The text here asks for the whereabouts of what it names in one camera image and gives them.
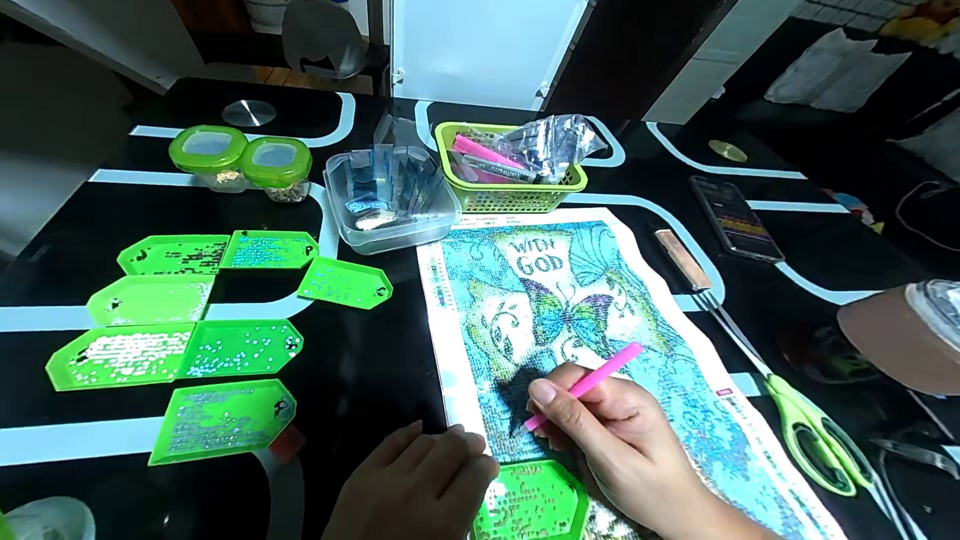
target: smartphone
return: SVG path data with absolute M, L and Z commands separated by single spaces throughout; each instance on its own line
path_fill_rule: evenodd
M 690 177 L 690 184 L 728 251 L 766 262 L 783 260 L 773 237 L 735 185 L 703 176 Z

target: blue butterfly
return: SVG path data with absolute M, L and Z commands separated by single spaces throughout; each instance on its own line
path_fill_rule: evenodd
M 607 342 L 607 314 L 612 296 L 591 294 L 571 306 L 569 301 L 561 303 L 550 289 L 533 280 L 520 278 L 520 282 L 530 297 L 534 312 L 534 342 L 537 346 L 553 343 L 564 327 L 569 327 L 598 356 L 611 356 Z

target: pink drill pen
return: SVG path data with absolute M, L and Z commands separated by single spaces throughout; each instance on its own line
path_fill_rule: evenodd
M 643 352 L 643 347 L 639 343 L 631 343 L 627 345 L 623 351 L 611 356 L 609 360 L 604 362 L 597 370 L 588 373 L 582 379 L 578 380 L 576 384 L 570 386 L 568 392 L 573 395 L 574 398 L 579 398 L 587 392 L 593 389 L 594 386 L 602 382 L 604 379 L 616 373 L 616 370 L 627 365 L 627 362 L 637 357 L 640 353 Z M 514 437 L 522 435 L 523 433 L 528 433 L 540 426 L 540 424 L 546 422 L 546 416 L 543 416 L 542 412 L 538 412 L 533 415 L 530 420 L 527 420 L 521 424 L 515 431 Z

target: table surface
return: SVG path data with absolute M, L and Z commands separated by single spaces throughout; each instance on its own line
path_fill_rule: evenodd
M 420 121 L 431 127 L 451 120 L 516 125 L 537 117 L 535 112 L 523 110 L 447 103 L 426 106 L 402 99 L 183 80 L 155 107 L 139 113 L 136 122 L 167 128 L 222 124 L 220 110 L 238 99 L 262 99 L 278 110 L 275 121 L 245 132 L 301 137 L 333 133 L 342 107 L 355 105 L 348 134 L 311 149 L 314 167 L 310 176 L 318 184 L 323 183 L 328 158 L 372 143 L 385 113 L 408 120 L 417 120 L 419 115 Z M 861 448 L 867 450 L 869 437 L 891 424 L 911 421 L 919 408 L 891 381 L 857 387 L 825 385 L 804 378 L 786 364 L 778 353 L 778 330 L 787 325 L 816 328 L 831 324 L 838 305 L 811 293 L 811 287 L 771 265 L 724 252 L 687 178 L 703 174 L 698 168 L 749 166 L 772 171 L 754 173 L 759 176 L 727 176 L 749 200 L 830 204 L 829 197 L 808 180 L 781 178 L 797 175 L 779 173 L 793 167 L 735 128 L 651 129 L 642 122 L 599 120 L 613 133 L 626 157 L 616 167 L 588 166 L 587 193 L 643 197 L 683 222 L 723 276 L 725 307 L 773 370 L 830 414 Z M 403 124 L 414 133 L 412 122 Z M 707 141 L 714 138 L 735 142 L 750 160 L 740 165 L 712 154 Z M 164 137 L 131 135 L 123 152 L 104 168 L 178 172 L 167 157 L 169 142 Z M 615 155 L 608 150 L 599 158 L 615 160 Z M 759 210 L 758 214 L 787 262 L 806 280 L 824 289 L 849 291 L 884 289 L 928 277 L 851 215 L 793 211 L 798 208 L 803 206 Z M 687 292 L 681 276 L 651 236 L 662 226 L 660 219 L 636 206 L 610 205 L 610 209 L 633 230 L 640 252 L 671 290 Z M 3 275 L 0 307 L 5 308 L 0 310 L 0 324 L 16 318 L 15 307 L 82 306 L 92 293 L 123 276 L 115 262 L 117 254 L 150 234 L 231 233 L 239 229 L 316 234 L 321 221 L 320 208 L 311 199 L 282 205 L 255 190 L 226 195 L 198 187 L 85 183 Z M 416 419 L 424 420 L 427 431 L 444 429 L 416 257 L 414 249 L 363 257 L 341 242 L 338 258 L 382 268 L 394 284 L 393 298 L 370 311 L 315 302 L 291 319 L 305 336 L 305 346 L 279 378 L 298 400 L 294 424 L 307 439 L 300 451 L 304 537 L 319 537 L 342 482 L 385 434 Z M 277 300 L 296 289 L 302 274 L 269 270 L 221 274 L 210 302 Z M 713 341 L 731 373 L 753 371 L 709 315 L 689 312 L 688 316 Z M 81 333 L 0 332 L 0 347 L 5 351 L 0 360 L 0 429 L 6 429 L 0 430 L 0 437 L 22 432 L 9 429 L 162 416 L 175 388 L 216 382 L 178 380 L 57 393 L 43 366 L 51 353 Z M 780 419 L 772 401 L 761 397 L 752 398 L 752 403 L 779 436 Z M 146 454 L 120 454 L 0 466 L 0 507 L 9 510 L 43 497 L 73 496 L 90 505 L 98 518 L 98 537 L 103 539 L 266 534 L 271 504 L 268 481 L 252 454 L 151 468 L 146 462 Z M 813 489 L 850 538 L 898 537 L 869 497 L 848 499 L 817 485 Z

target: diamond painting canvas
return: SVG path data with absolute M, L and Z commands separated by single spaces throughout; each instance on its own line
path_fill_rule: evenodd
M 563 362 L 595 369 L 636 341 L 644 352 L 617 375 L 657 397 L 711 490 L 784 538 L 844 537 L 607 209 L 465 215 L 418 258 L 447 421 L 486 436 L 501 463 L 564 460 L 511 435 L 531 380 Z M 643 534 L 591 501 L 585 538 Z

